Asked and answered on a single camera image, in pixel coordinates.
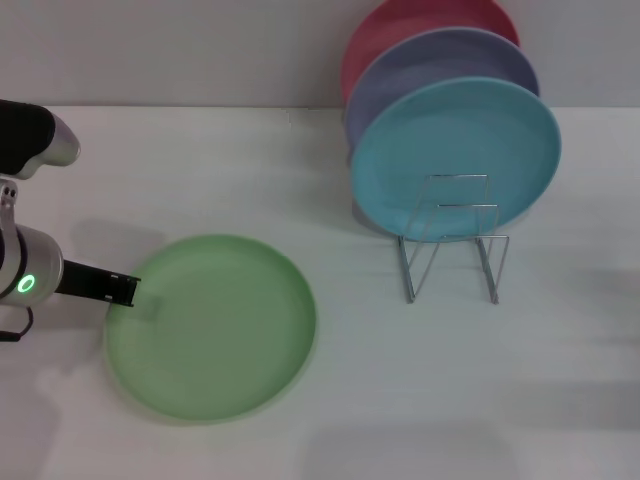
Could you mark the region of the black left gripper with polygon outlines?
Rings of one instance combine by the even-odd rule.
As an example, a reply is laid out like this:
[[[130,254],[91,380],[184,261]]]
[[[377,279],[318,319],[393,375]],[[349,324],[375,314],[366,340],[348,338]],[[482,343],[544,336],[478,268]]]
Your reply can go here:
[[[109,302],[116,310],[143,320],[155,318],[161,307],[160,297],[145,289],[140,278],[70,260],[63,262],[61,280],[55,292]]]

